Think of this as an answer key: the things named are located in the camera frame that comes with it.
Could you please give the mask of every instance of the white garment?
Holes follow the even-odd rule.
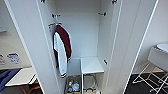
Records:
[[[66,74],[66,72],[67,72],[67,56],[66,56],[64,43],[62,42],[60,35],[57,32],[55,32],[55,34],[54,34],[54,49],[58,53],[59,71],[62,76],[64,74]]]

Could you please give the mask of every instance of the white shelf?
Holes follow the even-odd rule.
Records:
[[[97,57],[81,58],[82,74],[102,73],[104,72]]]

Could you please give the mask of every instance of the white chair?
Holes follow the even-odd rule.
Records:
[[[158,67],[159,69],[161,69],[165,72],[168,72],[168,50],[165,49],[165,47],[167,47],[167,49],[168,49],[168,44],[165,44],[163,46],[162,46],[162,44],[159,44],[159,45],[157,45],[157,47],[158,48],[155,48],[155,47],[151,48],[149,56],[148,56],[148,61],[150,61],[150,63],[142,70],[142,72],[138,75],[138,77],[135,78],[135,80],[133,81],[133,84],[144,81],[147,85],[149,85],[152,88],[150,90],[150,92],[156,91],[156,94],[158,94],[161,89],[164,92],[166,92],[165,88],[168,88],[168,83],[166,83],[166,81],[168,79],[168,73],[166,73],[163,77],[160,78],[152,72],[153,71],[153,69],[152,69],[152,71],[150,72],[150,74],[148,75],[148,77],[146,79],[142,77],[142,73],[148,68],[148,66],[150,64],[153,64],[153,65],[155,65],[155,67]],[[156,77],[158,79],[158,82],[161,83],[161,85],[158,85],[156,82],[152,81],[150,79],[151,75]],[[158,87],[154,88],[147,81],[154,83]]]

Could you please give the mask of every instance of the white wardrobe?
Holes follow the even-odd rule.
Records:
[[[96,75],[101,94],[122,94],[158,2],[4,1],[44,94],[63,94],[66,81],[56,68],[53,52],[55,26],[48,26],[57,23],[52,14],[61,15],[57,19],[70,35],[72,59],[67,74],[81,74],[81,58],[97,57],[104,69],[104,73]]]

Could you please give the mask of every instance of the floor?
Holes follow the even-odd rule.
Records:
[[[149,74],[143,74],[143,78],[147,78]],[[162,75],[164,75],[164,73],[157,73],[157,75],[159,77],[161,77]],[[128,86],[126,88],[126,91],[124,94],[156,94],[155,91],[153,92],[149,92],[150,91],[150,87],[145,83],[145,82],[140,82],[140,83],[136,83],[133,84],[133,80],[137,77],[138,75],[132,75]],[[151,78],[153,81],[157,82],[158,80],[155,79],[155,77],[151,76]],[[163,90],[161,90],[159,92],[159,94],[166,94]]]
[[[24,94],[20,86],[6,87],[0,94]],[[40,89],[33,90],[31,94],[43,94]]]

